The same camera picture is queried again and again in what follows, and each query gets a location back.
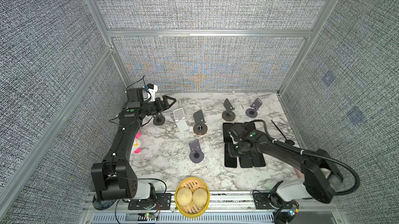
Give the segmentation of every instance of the pink plush toy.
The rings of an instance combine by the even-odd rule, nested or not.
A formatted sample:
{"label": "pink plush toy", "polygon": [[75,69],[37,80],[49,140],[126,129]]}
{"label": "pink plush toy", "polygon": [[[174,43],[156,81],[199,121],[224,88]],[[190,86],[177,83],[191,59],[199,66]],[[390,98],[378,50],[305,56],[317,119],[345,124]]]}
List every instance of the pink plush toy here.
{"label": "pink plush toy", "polygon": [[141,152],[141,148],[140,148],[141,141],[138,139],[138,137],[140,137],[140,136],[141,136],[141,133],[140,133],[140,131],[138,131],[136,134],[136,138],[134,139],[133,146],[132,146],[132,151],[136,154]]}

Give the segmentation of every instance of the white marble surface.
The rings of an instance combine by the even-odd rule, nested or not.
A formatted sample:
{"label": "white marble surface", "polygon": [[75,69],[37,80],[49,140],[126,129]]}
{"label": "white marble surface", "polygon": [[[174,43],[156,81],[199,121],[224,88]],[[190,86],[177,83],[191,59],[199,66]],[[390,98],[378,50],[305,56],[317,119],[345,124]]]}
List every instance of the white marble surface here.
{"label": "white marble surface", "polygon": [[[142,128],[141,152],[132,153],[130,164],[138,178],[158,178],[167,184],[167,190],[174,191],[178,184],[187,177],[199,177],[206,182],[210,190],[267,190],[277,181],[297,178],[293,167],[264,155],[266,167],[238,168],[224,167],[224,143],[222,112],[223,102],[230,100],[236,119],[233,122],[248,122],[254,120],[245,114],[249,105],[259,98],[263,102],[255,119],[264,119],[272,137],[283,141],[270,120],[282,129],[284,135],[295,141],[291,127],[282,110],[280,102],[274,93],[175,93],[167,94],[177,99],[177,102],[166,112],[166,122],[155,126],[152,121]],[[190,129],[179,132],[173,120],[173,111],[182,107]],[[193,113],[202,109],[208,127],[208,132],[197,136],[193,132]],[[262,123],[256,123],[257,129],[263,130]],[[202,162],[193,163],[188,155],[188,143],[198,139],[205,158]],[[161,182],[153,182],[157,191],[164,189]]]}

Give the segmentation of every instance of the aluminum frame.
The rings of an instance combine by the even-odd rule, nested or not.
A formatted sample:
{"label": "aluminum frame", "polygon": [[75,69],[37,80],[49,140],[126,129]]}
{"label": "aluminum frame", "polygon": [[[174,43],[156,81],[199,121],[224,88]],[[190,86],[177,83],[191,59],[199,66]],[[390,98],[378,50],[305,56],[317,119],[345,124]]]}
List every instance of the aluminum frame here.
{"label": "aluminum frame", "polygon": [[329,18],[330,14],[332,13],[334,7],[336,6],[338,0],[327,0],[324,7],[322,8],[316,23],[313,26],[313,33],[311,37],[309,37],[305,43],[303,44],[301,50],[299,51],[297,57],[295,58],[294,62],[291,64],[290,68],[288,69],[284,79],[281,82],[281,85],[278,89],[280,95],[283,95],[285,90],[287,89],[288,85],[292,81],[294,75],[298,71],[300,65],[302,64],[304,58],[306,57],[309,50],[312,48],[313,43],[317,39],[318,34],[321,32],[323,26],[325,25],[327,19]]}
{"label": "aluminum frame", "polygon": [[114,43],[112,42],[112,39],[107,35],[107,23],[105,22],[101,10],[97,4],[96,0],[86,0],[87,6],[89,7],[94,20],[97,23],[97,27],[100,30],[100,33],[104,39],[104,42],[107,44],[107,46],[111,46],[114,49],[114,52],[112,53],[112,58],[114,60],[115,66],[117,67],[117,70],[119,72],[119,75],[122,78],[123,83],[125,86],[128,86],[132,83],[132,80],[129,76],[129,73],[127,72],[126,66],[124,65],[119,53],[116,50],[116,47]]}
{"label": "aluminum frame", "polygon": [[111,50],[111,47],[106,47],[104,49],[101,56],[87,72],[87,75],[73,91],[67,102],[58,112],[57,116],[46,128],[37,143],[33,146],[32,150],[27,154],[25,159],[21,162],[17,170],[0,192],[0,222],[7,214],[8,209],[18,197],[19,193],[35,171],[36,167],[42,161],[43,157],[47,153],[47,150],[50,148],[57,135],[64,127],[64,124],[68,121],[78,103],[87,92],[87,89],[100,72],[102,66],[107,61],[107,58],[111,55]]}
{"label": "aluminum frame", "polygon": [[[169,212],[175,213],[179,212],[174,202],[174,191],[167,191],[167,193],[172,194],[172,200],[170,205],[170,210],[161,210],[161,212]],[[92,199],[95,192],[90,192],[86,198],[85,205],[83,207],[83,211],[78,223],[88,224],[91,223],[94,215],[96,213],[112,213],[115,212],[115,205],[103,210],[98,211],[92,206]],[[210,191],[210,202],[207,208],[207,212],[270,212],[277,211],[275,210],[257,210],[255,204],[253,202],[252,191]],[[338,201],[336,197],[333,198],[331,203],[324,204],[318,202],[314,199],[308,200],[300,200],[298,201],[300,205],[300,211],[312,212],[312,211],[331,211],[333,213],[334,218],[338,224],[349,224],[347,220],[345,210],[342,208],[342,205]],[[119,201],[117,214],[123,213],[145,213],[148,212],[146,210],[142,211],[130,211],[127,209],[128,203],[123,201]]]}
{"label": "aluminum frame", "polygon": [[311,37],[312,30],[290,29],[109,29],[109,37],[117,36],[157,36],[157,37]]}

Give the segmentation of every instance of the cable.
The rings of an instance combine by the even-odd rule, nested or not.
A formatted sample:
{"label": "cable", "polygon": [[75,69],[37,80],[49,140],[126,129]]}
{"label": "cable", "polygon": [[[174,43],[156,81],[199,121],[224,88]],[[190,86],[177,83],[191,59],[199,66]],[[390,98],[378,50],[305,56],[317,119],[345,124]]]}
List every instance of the cable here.
{"label": "cable", "polygon": [[117,175],[117,174],[115,174],[117,177],[120,177],[120,178],[124,178],[124,179],[127,179],[127,180],[155,180],[155,181],[160,181],[160,182],[162,182],[163,184],[165,184],[165,191],[163,192],[163,194],[160,196],[160,198],[162,198],[164,195],[165,195],[165,193],[166,193],[166,183],[164,182],[164,181],[162,181],[161,179],[156,179],[156,178],[127,178],[127,177],[122,177],[122,176],[119,176],[119,175]]}
{"label": "cable", "polygon": [[270,136],[269,132],[267,132],[266,122],[265,122],[263,119],[252,120],[252,121],[247,122],[246,124],[244,124],[243,127],[246,126],[246,125],[248,125],[248,124],[250,124],[250,123],[255,123],[255,122],[262,122],[262,123],[263,123],[263,128],[264,128],[264,130],[265,130],[265,135],[266,135],[266,137],[267,137],[269,140],[274,139],[274,138],[272,138],[272,137]]}
{"label": "cable", "polygon": [[279,212],[281,212],[283,210],[283,208],[285,208],[286,205],[282,206],[281,208],[279,208],[276,213],[274,214],[274,221],[276,221],[276,216],[278,215]]}
{"label": "cable", "polygon": [[115,205],[115,219],[117,220],[117,222],[118,222],[119,224],[121,224],[121,223],[118,221],[118,217],[117,217],[117,206],[118,206],[119,200],[120,200],[120,199],[117,200],[117,204]]}
{"label": "cable", "polygon": [[133,83],[133,84],[129,85],[128,87],[126,87],[126,91],[127,91],[127,89],[129,87],[131,87],[132,85],[136,84],[137,82],[140,82],[141,80],[143,80],[143,82],[144,82],[144,77],[145,77],[145,75],[143,75],[143,77],[141,79],[139,79],[138,81],[136,81],[135,83]]}
{"label": "cable", "polygon": [[286,139],[287,140],[287,138],[285,137],[285,135],[283,134],[283,132],[280,130],[280,128],[273,122],[273,120],[272,120],[272,123],[274,124],[274,126],[277,128],[277,130],[282,134],[282,136],[284,137],[284,139]]}
{"label": "cable", "polygon": [[118,117],[116,117],[116,118],[113,118],[113,119],[110,119],[110,120],[108,120],[108,122],[111,122],[111,123],[114,123],[114,124],[117,124],[117,125],[119,125],[121,128],[123,128],[120,124],[118,124],[118,123],[115,123],[115,122],[112,122],[112,120],[114,120],[114,119],[117,119]]}
{"label": "cable", "polygon": [[145,126],[146,124],[148,124],[148,123],[151,121],[151,119],[152,119],[152,116],[151,116],[150,120],[149,120],[149,121],[147,121],[147,123],[145,123],[145,124],[141,125],[141,127],[143,127],[143,126]]}
{"label": "cable", "polygon": [[311,157],[317,157],[317,158],[321,158],[321,159],[324,159],[324,160],[331,161],[331,162],[333,162],[335,164],[338,164],[338,165],[346,168],[349,172],[351,172],[351,174],[355,178],[355,184],[350,189],[347,189],[347,190],[344,190],[344,191],[340,191],[340,192],[336,192],[336,195],[347,195],[347,194],[350,194],[350,193],[356,191],[359,188],[359,186],[360,186],[360,177],[356,173],[356,171],[354,169],[352,169],[349,165],[347,165],[347,164],[345,164],[345,163],[343,163],[341,161],[338,161],[336,159],[333,159],[333,158],[322,157],[322,156],[319,156],[319,155],[315,155],[315,154],[304,152],[303,150],[299,151],[299,150],[296,150],[296,149],[291,149],[289,147],[285,147],[285,146],[279,144],[278,142],[274,142],[274,144],[276,144],[277,146],[279,146],[279,147],[281,147],[283,149],[286,149],[286,150],[289,150],[289,151],[292,151],[292,152],[296,152],[296,153],[300,153],[300,154],[302,152],[302,155],[307,155],[307,156],[311,156]]}
{"label": "cable", "polygon": [[149,92],[147,89],[143,89],[144,91],[146,91],[150,96],[143,102],[143,104],[144,103],[147,103],[147,102],[149,102],[150,100],[151,100],[151,98],[152,98],[152,95],[151,95],[151,92]]}

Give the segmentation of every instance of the textured wall panel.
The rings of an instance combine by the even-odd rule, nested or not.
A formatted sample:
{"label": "textured wall panel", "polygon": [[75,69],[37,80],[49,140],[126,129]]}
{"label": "textured wall panel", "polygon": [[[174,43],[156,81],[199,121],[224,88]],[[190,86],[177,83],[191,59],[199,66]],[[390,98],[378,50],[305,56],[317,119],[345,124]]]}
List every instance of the textured wall panel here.
{"label": "textured wall panel", "polygon": [[300,37],[115,37],[132,81],[160,90],[278,89],[302,46]]}
{"label": "textured wall panel", "polygon": [[283,95],[307,147],[359,173],[358,191],[340,197],[353,224],[397,223],[398,5],[339,0]]}
{"label": "textured wall panel", "polygon": [[84,0],[0,0],[0,190],[105,47]]}
{"label": "textured wall panel", "polygon": [[111,146],[116,125],[108,120],[125,101],[124,84],[110,57],[33,172],[2,224],[77,223],[90,175]]}
{"label": "textured wall panel", "polygon": [[326,0],[97,0],[110,28],[309,29]]}

